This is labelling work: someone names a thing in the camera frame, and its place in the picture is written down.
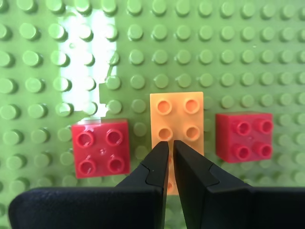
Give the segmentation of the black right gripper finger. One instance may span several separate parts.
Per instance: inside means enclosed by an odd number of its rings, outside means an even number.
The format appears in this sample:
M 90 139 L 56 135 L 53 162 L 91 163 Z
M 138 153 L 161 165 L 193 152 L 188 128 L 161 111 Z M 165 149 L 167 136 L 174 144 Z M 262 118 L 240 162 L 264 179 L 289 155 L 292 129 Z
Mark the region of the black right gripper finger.
M 159 142 L 114 187 L 42 187 L 9 205 L 14 229 L 162 229 L 168 185 L 167 142 Z
M 302 229 L 302 187 L 253 187 L 180 140 L 174 171 L 189 229 Z

